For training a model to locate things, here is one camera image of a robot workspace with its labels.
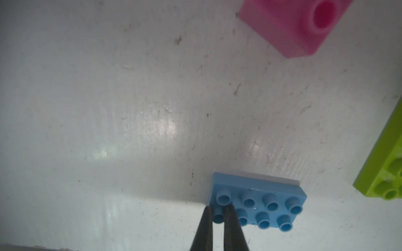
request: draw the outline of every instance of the pink lego brick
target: pink lego brick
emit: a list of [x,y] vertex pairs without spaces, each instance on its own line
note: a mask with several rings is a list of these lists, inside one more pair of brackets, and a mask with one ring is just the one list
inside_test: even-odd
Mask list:
[[244,0],[239,17],[285,57],[314,54],[353,0]]

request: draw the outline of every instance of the dirt speck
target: dirt speck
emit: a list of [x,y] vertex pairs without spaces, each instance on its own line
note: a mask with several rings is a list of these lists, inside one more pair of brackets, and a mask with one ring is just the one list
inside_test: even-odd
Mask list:
[[237,96],[237,92],[239,91],[239,88],[242,86],[242,84],[238,84],[236,90],[234,91],[233,95]]
[[129,24],[126,28],[124,28],[123,32],[126,33],[131,27],[133,27],[133,25]]
[[179,45],[180,42],[181,42],[181,36],[179,36],[178,38],[176,38],[176,39],[174,40],[174,43],[177,44],[177,45]]

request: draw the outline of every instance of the green lego brick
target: green lego brick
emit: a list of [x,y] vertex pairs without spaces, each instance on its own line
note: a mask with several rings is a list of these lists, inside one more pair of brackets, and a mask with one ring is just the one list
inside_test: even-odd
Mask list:
[[367,197],[402,198],[402,98],[353,186]]

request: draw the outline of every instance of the blue lego brick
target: blue lego brick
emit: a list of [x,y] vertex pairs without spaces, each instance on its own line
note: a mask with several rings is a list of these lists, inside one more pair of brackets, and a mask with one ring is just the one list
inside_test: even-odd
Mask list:
[[285,183],[214,173],[211,199],[213,221],[224,221],[223,207],[233,204],[240,225],[257,225],[261,229],[293,228],[293,221],[307,199],[301,187]]

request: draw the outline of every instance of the white surface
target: white surface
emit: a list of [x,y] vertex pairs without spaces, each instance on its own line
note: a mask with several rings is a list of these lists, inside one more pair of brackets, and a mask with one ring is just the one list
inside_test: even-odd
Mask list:
[[352,183],[402,93],[402,2],[356,0],[293,60],[240,4],[3,2],[0,243],[188,250],[212,173],[239,170],[308,195],[250,250],[399,250],[402,200]]

